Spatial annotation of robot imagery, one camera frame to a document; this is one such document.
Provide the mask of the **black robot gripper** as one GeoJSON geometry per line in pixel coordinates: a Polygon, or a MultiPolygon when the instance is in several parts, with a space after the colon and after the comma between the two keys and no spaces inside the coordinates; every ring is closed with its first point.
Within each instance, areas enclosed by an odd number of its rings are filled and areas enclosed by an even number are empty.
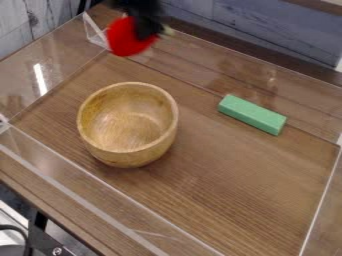
{"type": "Polygon", "coordinates": [[[150,16],[150,19],[142,16],[134,18],[139,41],[146,40],[153,34],[165,32],[165,25],[159,16],[162,14],[161,0],[109,0],[109,5],[127,14],[150,16]]]}

